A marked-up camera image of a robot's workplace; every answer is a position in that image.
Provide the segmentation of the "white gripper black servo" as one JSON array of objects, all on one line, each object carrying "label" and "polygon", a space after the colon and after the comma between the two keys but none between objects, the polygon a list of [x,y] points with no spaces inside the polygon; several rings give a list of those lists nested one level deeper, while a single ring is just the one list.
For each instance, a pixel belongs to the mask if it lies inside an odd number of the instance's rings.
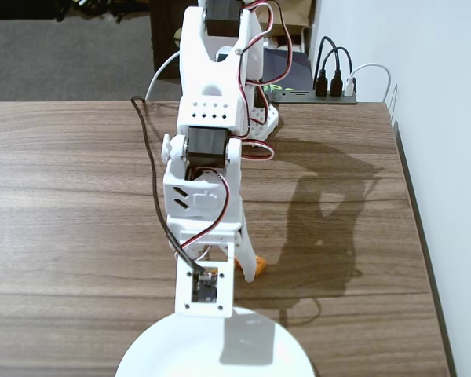
[{"label": "white gripper black servo", "polygon": [[[216,220],[216,216],[167,216],[167,225],[170,233],[175,238],[191,238],[211,226]],[[257,273],[257,256],[246,233],[246,221],[243,216],[227,213],[215,226],[210,234],[236,233],[235,236],[235,259],[243,270],[246,282],[253,282]]]}]

